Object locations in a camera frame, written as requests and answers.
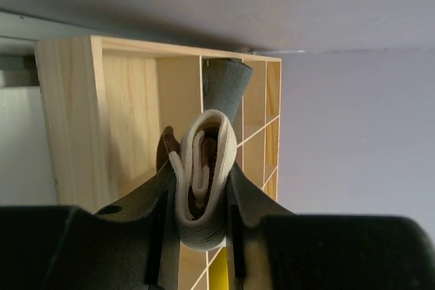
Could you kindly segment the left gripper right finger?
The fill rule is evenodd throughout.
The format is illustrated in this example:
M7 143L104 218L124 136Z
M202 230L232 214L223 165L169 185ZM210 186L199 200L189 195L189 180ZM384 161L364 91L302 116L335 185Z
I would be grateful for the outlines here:
M297 215L238 165L226 204L231 289L434 288L434 245L412 219Z

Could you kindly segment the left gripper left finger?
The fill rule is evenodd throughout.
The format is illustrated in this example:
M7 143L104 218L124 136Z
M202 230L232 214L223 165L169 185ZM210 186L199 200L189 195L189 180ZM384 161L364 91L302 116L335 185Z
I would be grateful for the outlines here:
M174 289L174 174L92 214L78 206L1 207L2 289Z

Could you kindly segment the cream and brown striped sock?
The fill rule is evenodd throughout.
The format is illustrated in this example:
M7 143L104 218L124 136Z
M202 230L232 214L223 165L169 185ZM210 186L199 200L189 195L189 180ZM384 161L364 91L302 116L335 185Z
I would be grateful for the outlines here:
M221 111L202 112L178 141L167 126L158 142L156 168L175 173L175 219L181 242L195 251L221 245L226 236L225 187L237 156L237 138Z

